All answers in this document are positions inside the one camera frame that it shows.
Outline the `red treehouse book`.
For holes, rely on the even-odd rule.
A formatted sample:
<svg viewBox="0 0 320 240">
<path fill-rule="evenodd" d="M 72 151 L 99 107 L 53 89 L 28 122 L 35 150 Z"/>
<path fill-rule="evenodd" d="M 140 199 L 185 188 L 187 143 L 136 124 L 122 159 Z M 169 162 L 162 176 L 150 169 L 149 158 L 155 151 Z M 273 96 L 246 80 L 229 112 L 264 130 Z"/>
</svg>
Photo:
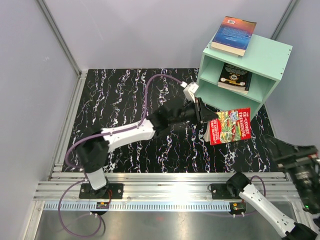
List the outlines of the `red treehouse book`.
<svg viewBox="0 0 320 240">
<path fill-rule="evenodd" d="M 216 113 L 207 123 L 204 141 L 211 146 L 251 139 L 251 109 L 238 108 Z"/>
</svg>

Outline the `black paperback book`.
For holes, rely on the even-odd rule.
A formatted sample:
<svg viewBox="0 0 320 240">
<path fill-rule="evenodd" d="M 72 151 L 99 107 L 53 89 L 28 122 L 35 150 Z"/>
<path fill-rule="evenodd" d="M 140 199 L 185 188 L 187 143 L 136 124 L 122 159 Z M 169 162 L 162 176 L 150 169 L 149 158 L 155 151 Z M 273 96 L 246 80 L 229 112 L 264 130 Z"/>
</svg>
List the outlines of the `black paperback book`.
<svg viewBox="0 0 320 240">
<path fill-rule="evenodd" d="M 245 94 L 248 70 L 224 63 L 217 85 L 221 88 Z"/>
</svg>

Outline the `blue orange sunset book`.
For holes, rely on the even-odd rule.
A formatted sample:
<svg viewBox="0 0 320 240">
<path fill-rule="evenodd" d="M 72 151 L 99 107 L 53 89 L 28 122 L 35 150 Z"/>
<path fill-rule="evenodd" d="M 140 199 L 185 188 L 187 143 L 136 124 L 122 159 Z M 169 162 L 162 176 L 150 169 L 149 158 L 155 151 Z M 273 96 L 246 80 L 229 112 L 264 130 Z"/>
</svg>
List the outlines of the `blue orange sunset book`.
<svg viewBox="0 0 320 240">
<path fill-rule="evenodd" d="M 211 46 L 244 56 L 257 23 L 225 16 L 216 31 Z"/>
</svg>

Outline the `dark blue paperback book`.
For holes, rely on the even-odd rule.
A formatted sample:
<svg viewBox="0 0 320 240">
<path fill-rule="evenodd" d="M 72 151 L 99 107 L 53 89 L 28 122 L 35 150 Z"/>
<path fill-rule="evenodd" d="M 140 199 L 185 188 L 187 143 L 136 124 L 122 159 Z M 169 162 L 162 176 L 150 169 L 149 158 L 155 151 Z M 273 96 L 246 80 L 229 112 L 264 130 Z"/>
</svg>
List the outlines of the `dark blue paperback book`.
<svg viewBox="0 0 320 240">
<path fill-rule="evenodd" d="M 246 80 L 245 80 L 245 88 L 244 88 L 244 93 L 245 93 L 245 94 L 248 94 L 248 92 L 249 92 L 250 85 L 251 85 L 252 75 L 253 75 L 252 72 L 249 72 L 249 73 L 247 74 L 247 77 L 246 77 Z"/>
</svg>

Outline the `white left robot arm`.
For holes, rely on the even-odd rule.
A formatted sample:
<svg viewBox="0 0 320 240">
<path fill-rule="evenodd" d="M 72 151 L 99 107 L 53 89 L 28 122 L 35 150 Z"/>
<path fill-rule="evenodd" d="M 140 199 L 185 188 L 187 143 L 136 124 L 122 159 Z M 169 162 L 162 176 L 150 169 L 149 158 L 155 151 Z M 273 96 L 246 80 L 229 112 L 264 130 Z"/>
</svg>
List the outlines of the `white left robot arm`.
<svg viewBox="0 0 320 240">
<path fill-rule="evenodd" d="M 103 171 L 111 151 L 131 143 L 162 137 L 168 134 L 171 126 L 175 124 L 206 124 L 218 117 L 217 113 L 206 108 L 201 98 L 185 102 L 180 97 L 174 97 L 141 121 L 115 128 L 103 128 L 86 137 L 75 147 L 88 180 L 85 193 L 96 199 L 112 195 L 110 182 Z"/>
</svg>

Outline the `control board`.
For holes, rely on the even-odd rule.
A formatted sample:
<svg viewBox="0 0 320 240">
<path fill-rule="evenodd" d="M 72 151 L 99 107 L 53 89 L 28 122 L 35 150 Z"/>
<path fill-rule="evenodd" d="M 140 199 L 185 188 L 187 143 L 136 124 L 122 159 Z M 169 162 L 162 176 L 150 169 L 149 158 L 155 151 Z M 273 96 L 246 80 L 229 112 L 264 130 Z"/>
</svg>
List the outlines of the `control board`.
<svg viewBox="0 0 320 240">
<path fill-rule="evenodd" d="M 247 205 L 245 202 L 231 202 L 230 204 L 230 213 L 233 215 L 240 215 L 245 213 L 247 210 Z"/>
<path fill-rule="evenodd" d="M 96 209 L 108 210 L 110 208 L 109 202 L 97 202 Z"/>
</svg>

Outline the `mint green wooden shelf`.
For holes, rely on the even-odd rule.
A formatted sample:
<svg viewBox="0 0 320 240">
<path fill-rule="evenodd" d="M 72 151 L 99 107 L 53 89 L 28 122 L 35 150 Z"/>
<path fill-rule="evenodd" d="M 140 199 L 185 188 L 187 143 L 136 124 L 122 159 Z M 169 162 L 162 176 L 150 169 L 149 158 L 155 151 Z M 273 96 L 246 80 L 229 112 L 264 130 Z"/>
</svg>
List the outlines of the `mint green wooden shelf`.
<svg viewBox="0 0 320 240">
<path fill-rule="evenodd" d="M 250 108 L 250 117 L 258 113 L 280 83 L 292 46 L 253 34 L 244 56 L 237 56 L 210 44 L 202 52 L 198 71 L 196 96 L 221 111 Z M 218 86 L 225 63 L 252 72 L 248 93 Z"/>
</svg>

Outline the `black marbled table mat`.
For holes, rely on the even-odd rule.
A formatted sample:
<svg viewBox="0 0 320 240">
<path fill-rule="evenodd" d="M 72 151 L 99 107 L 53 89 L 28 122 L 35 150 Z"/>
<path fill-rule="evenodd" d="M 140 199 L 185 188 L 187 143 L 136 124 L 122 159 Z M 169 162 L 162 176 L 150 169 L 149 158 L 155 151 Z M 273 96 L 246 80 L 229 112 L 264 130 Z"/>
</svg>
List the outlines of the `black marbled table mat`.
<svg viewBox="0 0 320 240">
<path fill-rule="evenodd" d="M 178 81 L 194 82 L 197 68 L 91 69 L 87 73 L 69 144 L 101 128 L 137 122 L 148 94 L 152 112 L 174 96 L 183 96 Z M 110 152 L 106 173 L 276 172 L 263 137 L 273 135 L 265 107 L 251 121 L 251 138 L 212 146 L 205 126 L 176 124 L 167 135 L 124 145 Z"/>
</svg>

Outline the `left control board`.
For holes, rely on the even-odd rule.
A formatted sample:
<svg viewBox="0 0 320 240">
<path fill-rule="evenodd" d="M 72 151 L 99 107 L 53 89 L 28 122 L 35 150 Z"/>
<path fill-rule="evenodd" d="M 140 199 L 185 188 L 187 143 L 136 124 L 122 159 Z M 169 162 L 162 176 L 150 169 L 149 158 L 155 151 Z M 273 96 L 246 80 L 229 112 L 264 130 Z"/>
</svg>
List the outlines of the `left control board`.
<svg viewBox="0 0 320 240">
<path fill-rule="evenodd" d="M 110 208 L 109 202 L 97 202 L 96 209 L 108 210 Z"/>
</svg>

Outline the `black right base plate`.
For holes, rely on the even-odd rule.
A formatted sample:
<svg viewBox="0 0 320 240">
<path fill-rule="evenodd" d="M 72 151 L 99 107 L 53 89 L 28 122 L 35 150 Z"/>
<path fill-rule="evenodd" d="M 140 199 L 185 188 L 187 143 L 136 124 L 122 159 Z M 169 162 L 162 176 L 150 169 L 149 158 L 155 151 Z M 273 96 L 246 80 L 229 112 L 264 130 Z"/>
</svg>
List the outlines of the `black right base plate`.
<svg viewBox="0 0 320 240">
<path fill-rule="evenodd" d="M 210 183 L 207 190 L 213 200 L 240 200 L 240 193 L 245 191 L 245 187 L 253 186 L 249 181 L 236 182 L 227 181 L 226 183 Z"/>
</svg>

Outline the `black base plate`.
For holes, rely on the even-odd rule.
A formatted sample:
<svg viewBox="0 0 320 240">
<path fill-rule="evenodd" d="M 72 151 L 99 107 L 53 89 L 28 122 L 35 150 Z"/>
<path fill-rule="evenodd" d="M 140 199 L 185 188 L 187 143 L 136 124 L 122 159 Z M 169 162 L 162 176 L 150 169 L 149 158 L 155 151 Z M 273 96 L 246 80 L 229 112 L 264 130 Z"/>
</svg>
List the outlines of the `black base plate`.
<svg viewBox="0 0 320 240">
<path fill-rule="evenodd" d="M 245 187 L 253 186 L 249 181 L 236 182 L 227 181 L 226 183 L 210 183 L 207 190 L 213 200 L 240 200 L 240 193 L 245 191 Z"/>
<path fill-rule="evenodd" d="M 123 192 L 123 183 L 109 183 L 108 186 L 104 186 L 98 190 L 94 190 L 89 183 L 83 183 L 80 187 L 79 198 L 89 200 L 121 200 L 123 198 Z"/>
</svg>

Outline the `left aluminium frame post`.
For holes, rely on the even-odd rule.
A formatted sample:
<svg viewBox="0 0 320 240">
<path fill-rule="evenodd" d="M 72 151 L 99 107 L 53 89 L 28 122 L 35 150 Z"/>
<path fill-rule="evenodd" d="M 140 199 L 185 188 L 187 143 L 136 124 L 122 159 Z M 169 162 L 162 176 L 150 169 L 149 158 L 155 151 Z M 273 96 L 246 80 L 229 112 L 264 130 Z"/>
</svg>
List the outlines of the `left aluminium frame post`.
<svg viewBox="0 0 320 240">
<path fill-rule="evenodd" d="M 75 74 L 77 75 L 77 77 L 79 77 L 82 73 L 82 70 L 80 69 L 80 67 L 78 66 L 78 64 L 76 63 L 75 58 L 73 57 L 61 31 L 59 30 L 59 27 L 46 3 L 45 0 L 35 0 L 35 2 L 37 3 L 40 11 L 42 12 L 46 22 L 48 23 L 54 37 L 56 38 L 61 50 L 63 51 L 65 57 L 67 58 L 70 66 L 72 67 L 73 71 L 75 72 Z"/>
</svg>

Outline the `aluminium frame post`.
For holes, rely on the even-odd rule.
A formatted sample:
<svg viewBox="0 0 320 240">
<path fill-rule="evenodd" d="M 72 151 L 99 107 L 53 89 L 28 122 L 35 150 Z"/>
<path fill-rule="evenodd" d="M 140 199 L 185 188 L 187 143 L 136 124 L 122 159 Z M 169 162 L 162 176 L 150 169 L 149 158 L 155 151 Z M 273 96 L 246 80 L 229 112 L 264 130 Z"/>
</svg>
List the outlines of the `aluminium frame post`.
<svg viewBox="0 0 320 240">
<path fill-rule="evenodd" d="M 295 11 L 296 7 L 300 3 L 300 0 L 290 0 L 285 11 L 283 12 L 276 28 L 274 29 L 270 39 L 276 41 L 281 32 L 283 31 L 284 27 L 286 26 L 287 22 L 289 21 L 292 13 Z"/>
<path fill-rule="evenodd" d="M 56 38 L 61 50 L 63 51 L 65 57 L 67 58 L 70 66 L 72 67 L 73 71 L 75 72 L 75 74 L 77 75 L 77 77 L 79 77 L 82 73 L 82 70 L 80 69 L 80 67 L 78 66 L 78 64 L 76 63 L 75 58 L 73 57 L 61 31 L 59 30 L 59 27 L 46 3 L 45 0 L 35 0 L 35 2 L 37 3 L 40 11 L 42 12 L 46 22 L 48 23 L 54 37 Z"/>
</svg>

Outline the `right aluminium frame post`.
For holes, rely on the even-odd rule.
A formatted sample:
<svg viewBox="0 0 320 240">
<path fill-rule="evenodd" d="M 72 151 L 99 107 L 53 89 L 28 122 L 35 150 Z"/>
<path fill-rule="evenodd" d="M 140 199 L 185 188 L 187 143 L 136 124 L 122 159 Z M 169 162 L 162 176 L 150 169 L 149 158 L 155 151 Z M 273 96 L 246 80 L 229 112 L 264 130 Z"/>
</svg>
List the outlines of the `right aluminium frame post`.
<svg viewBox="0 0 320 240">
<path fill-rule="evenodd" d="M 290 0 L 285 11 L 283 12 L 276 28 L 274 29 L 270 39 L 276 41 L 281 32 L 283 31 L 284 27 L 286 26 L 287 22 L 289 21 L 292 13 L 295 11 L 296 7 L 300 3 L 300 0 Z"/>
</svg>

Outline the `aluminium mounting rail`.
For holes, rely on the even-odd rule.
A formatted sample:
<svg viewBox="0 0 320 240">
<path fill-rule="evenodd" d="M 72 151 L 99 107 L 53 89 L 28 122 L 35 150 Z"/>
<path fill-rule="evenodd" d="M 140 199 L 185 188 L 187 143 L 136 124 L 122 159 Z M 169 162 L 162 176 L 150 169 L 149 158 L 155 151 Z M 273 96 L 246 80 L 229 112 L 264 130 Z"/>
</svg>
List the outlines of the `aluminium mounting rail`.
<svg viewBox="0 0 320 240">
<path fill-rule="evenodd" d="M 80 172 L 54 172 L 49 181 L 38 183 L 34 200 L 57 201 L 68 187 L 64 199 L 76 201 L 79 198 Z M 209 184 L 225 183 L 232 173 L 107 173 L 111 183 L 124 184 L 123 201 L 141 202 L 205 202 L 211 201 Z M 253 184 L 270 201 L 295 201 L 299 198 L 295 186 L 281 172 L 260 172 L 262 178 Z"/>
</svg>

